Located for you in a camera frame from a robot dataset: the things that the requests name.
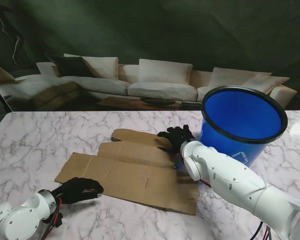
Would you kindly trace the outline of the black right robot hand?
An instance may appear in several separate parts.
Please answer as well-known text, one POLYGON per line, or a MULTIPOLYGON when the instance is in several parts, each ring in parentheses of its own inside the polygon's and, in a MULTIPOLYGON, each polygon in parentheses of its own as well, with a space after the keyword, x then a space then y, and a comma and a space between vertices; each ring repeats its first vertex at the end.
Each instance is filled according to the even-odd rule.
POLYGON ((195 140, 187 124, 185 124, 183 128, 179 126, 168 127, 166 131, 159 132, 157 136, 166 138, 171 143, 171 148, 168 150, 170 154, 179 154, 184 142, 189 143, 195 140))

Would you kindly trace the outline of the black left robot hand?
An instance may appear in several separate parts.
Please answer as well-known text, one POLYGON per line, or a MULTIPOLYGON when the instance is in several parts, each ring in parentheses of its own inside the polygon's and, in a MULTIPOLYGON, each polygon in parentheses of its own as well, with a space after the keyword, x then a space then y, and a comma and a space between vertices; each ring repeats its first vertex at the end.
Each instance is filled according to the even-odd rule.
POLYGON ((55 198, 61 199, 62 204, 74 204, 99 198, 103 192, 104 188, 98 181, 74 177, 52 190, 51 194, 55 198))

